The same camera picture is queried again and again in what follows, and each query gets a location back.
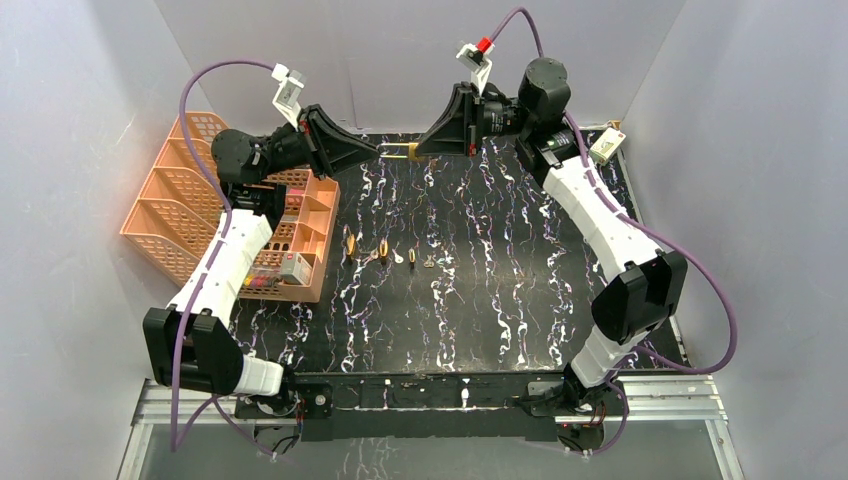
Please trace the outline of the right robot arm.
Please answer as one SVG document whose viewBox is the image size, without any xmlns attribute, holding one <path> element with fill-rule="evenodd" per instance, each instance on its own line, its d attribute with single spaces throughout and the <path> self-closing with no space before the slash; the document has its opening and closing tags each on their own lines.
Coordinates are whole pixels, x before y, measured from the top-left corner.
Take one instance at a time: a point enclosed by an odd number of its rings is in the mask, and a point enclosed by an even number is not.
<svg viewBox="0 0 848 480">
<path fill-rule="evenodd" d="M 473 157 L 485 138 L 513 138 L 524 170 L 567 212 L 590 246 L 606 280 L 591 303 L 592 330 L 565 365 L 561 384 L 529 392 L 522 401 L 531 412 L 550 405 L 587 414 L 611 391 L 625 357 L 675 314 L 688 263 L 680 252 L 661 248 L 630 225 L 566 111 L 570 98 L 565 66 L 547 57 L 528 64 L 514 97 L 480 82 L 458 82 L 417 150 L 422 156 Z"/>
</svg>

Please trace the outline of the medium brass padlock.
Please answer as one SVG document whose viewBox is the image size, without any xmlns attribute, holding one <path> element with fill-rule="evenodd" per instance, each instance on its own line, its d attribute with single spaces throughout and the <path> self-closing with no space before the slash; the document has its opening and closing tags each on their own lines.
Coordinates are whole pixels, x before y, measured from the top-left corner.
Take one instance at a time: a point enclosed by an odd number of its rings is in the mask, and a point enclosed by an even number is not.
<svg viewBox="0 0 848 480">
<path fill-rule="evenodd" d="M 377 258 L 383 265 L 386 265 L 389 262 L 389 242 L 387 238 L 382 238 L 377 247 Z"/>
</svg>

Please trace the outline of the large brass padlock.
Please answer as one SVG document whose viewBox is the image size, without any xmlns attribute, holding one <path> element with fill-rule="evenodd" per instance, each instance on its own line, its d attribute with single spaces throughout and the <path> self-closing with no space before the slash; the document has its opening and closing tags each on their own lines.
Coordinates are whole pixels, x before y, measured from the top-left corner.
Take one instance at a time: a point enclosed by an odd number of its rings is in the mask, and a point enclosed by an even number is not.
<svg viewBox="0 0 848 480">
<path fill-rule="evenodd" d="M 346 225 L 344 227 L 343 235 L 344 259 L 347 264 L 351 264 L 355 260 L 356 253 L 358 250 L 357 234 L 354 233 L 348 225 Z"/>
</svg>

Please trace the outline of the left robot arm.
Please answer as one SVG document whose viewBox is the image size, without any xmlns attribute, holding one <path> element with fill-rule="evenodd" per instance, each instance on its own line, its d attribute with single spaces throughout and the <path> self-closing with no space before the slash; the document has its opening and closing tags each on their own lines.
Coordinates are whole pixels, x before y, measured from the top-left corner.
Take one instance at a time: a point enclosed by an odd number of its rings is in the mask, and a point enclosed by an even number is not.
<svg viewBox="0 0 848 480">
<path fill-rule="evenodd" d="M 269 177 L 307 166 L 319 177 L 378 158 L 377 148 L 344 131 L 317 104 L 273 133 L 224 129 L 211 142 L 215 186 L 223 195 L 219 226 L 198 266 L 142 328 L 156 382 L 213 395 L 256 395 L 275 416 L 294 411 L 297 387 L 283 365 L 244 354 L 229 333 L 238 293 L 280 223 L 286 188 Z"/>
</svg>

